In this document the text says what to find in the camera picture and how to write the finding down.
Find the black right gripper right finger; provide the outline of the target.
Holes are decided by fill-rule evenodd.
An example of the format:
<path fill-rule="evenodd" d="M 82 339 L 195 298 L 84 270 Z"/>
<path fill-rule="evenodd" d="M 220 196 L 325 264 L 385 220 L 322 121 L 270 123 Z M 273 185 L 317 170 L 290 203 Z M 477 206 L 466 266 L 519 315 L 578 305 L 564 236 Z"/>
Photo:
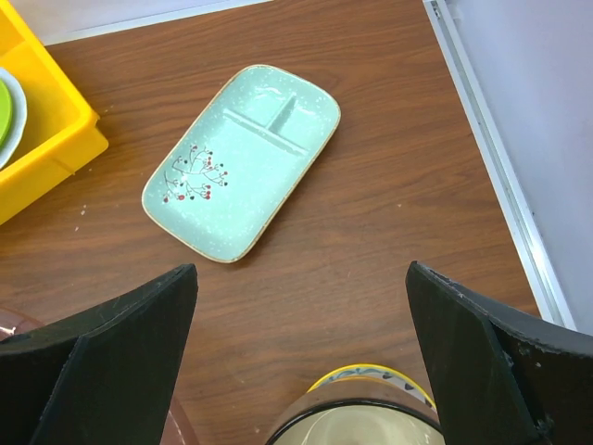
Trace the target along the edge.
<path fill-rule="evenodd" d="M 448 444 L 589 444 L 592 337 L 414 261 L 411 316 Z"/>

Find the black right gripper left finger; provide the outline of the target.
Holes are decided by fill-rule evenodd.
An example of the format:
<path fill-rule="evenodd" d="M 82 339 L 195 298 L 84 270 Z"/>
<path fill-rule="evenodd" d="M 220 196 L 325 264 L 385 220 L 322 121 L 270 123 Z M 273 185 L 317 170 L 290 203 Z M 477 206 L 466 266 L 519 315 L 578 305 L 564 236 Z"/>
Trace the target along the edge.
<path fill-rule="evenodd" d="M 5 444 L 161 444 L 197 300 L 192 264 L 1 339 Z"/>

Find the mint divided rectangular plate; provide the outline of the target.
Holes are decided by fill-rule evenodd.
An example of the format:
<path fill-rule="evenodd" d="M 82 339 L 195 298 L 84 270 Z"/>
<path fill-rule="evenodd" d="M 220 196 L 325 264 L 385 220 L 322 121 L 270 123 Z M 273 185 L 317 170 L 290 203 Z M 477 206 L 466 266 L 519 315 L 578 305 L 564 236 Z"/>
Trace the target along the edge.
<path fill-rule="evenodd" d="M 212 98 L 148 179 L 146 215 L 219 263 L 242 259 L 322 153 L 341 119 L 316 84 L 258 64 Z"/>

